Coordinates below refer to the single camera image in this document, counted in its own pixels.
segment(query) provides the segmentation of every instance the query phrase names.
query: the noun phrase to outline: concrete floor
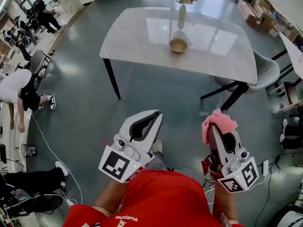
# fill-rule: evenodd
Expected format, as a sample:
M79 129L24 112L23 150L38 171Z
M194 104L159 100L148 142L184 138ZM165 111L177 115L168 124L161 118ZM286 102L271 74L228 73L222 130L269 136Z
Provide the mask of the concrete floor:
M110 83L103 60L99 57L102 42L115 19L126 8L172 7L175 0L97 0L91 3L70 28L46 71L39 93L55 93L57 108L48 107L34 116L45 138L57 156L68 166L77 179L84 196L84 204L92 204L108 178L98 170L105 145L112 142L124 120L140 111L159 109L164 122L159 138L164 143L164 155L175 169L190 168L204 182L201 160L209 154L209 147L201 142L201 124L212 111L220 107L230 95L223 92L200 101L200 96L219 88L208 75L171 68L112 61L119 85L118 101ZM231 0L200 0L188 5L194 10L213 17L224 18L247 33L252 48L266 57L273 57L284 49L280 38L260 33L245 23L236 3ZM289 63L286 55L278 60L281 68ZM292 72L287 77L297 79ZM279 136L285 115L273 115L279 99L269 98L262 90L255 95L243 95L227 113L238 123L243 146L255 157L257 165L268 159L273 162L280 148ZM46 147L33 119L28 143L38 147L38 156L27 160L29 171L49 170L55 157ZM291 155L282 156L281 175L273 174L270 199L259 218L258 227L266 226L272 216L294 198L302 169L294 167ZM267 198L266 182L251 192L236 194L240 221L254 226ZM80 202L79 190L68 178L68 197ZM66 215L66 204L61 207ZM38 218L51 226L61 226L60 212L40 214Z

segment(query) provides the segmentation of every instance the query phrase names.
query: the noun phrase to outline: pink cloth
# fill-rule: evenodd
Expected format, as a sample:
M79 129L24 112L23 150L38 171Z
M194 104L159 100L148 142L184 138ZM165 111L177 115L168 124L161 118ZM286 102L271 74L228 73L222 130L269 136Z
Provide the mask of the pink cloth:
M237 122L231 120L230 116L221 113L220 109L214 110L213 114L208 116L202 124L202 142L204 144L208 143L207 131L210 123L215 123L222 134L230 133L238 127Z

